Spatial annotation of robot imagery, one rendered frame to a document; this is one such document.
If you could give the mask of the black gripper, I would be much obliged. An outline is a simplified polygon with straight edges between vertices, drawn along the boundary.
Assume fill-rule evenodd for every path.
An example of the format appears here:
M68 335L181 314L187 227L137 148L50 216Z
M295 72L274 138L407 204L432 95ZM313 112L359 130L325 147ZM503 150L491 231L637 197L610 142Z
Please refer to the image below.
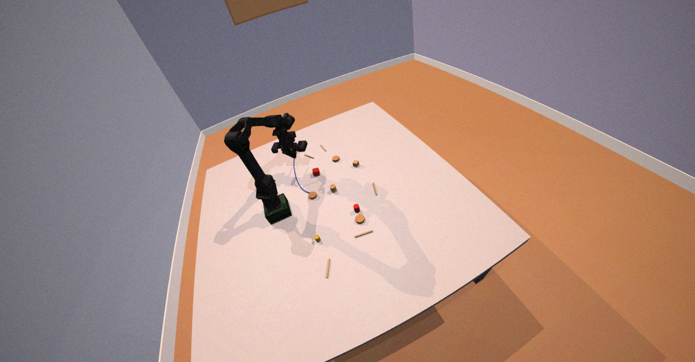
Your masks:
M271 151L273 152L273 154L277 154L279 152L278 149L281 149L281 152L283 154L286 154L287 156L290 156L292 158L296 158L296 152L305 152L307 145L308 143L306 141L298 141L298 144L294 143L294 141L291 138L291 134L289 134L289 136L285 140L275 142L271 147Z

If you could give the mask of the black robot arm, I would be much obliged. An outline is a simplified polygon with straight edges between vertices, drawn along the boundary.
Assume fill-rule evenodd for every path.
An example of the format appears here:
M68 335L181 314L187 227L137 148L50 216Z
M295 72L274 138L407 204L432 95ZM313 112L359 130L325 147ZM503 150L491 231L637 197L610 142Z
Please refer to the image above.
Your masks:
M251 127L254 125L264 125L265 127L276 128L273 130L271 136L276 136L280 141L283 141L291 134L291 138L295 142L295 130L287 131L292 127L294 121L294 117L288 113L285 113L283 117L282 115L253 118L242 117L224 136L224 144L228 146L230 151L236 153L240 157L246 169L248 169L253 176L255 180L254 186L256 187L256 198L262 200L262 203L264 203L267 208L267 213L270 213L274 209L281 208L281 201L277 196L275 179L273 179L271 175L264 174L250 151L250 141L248 138L251 135ZM245 129L243 130L243 128Z

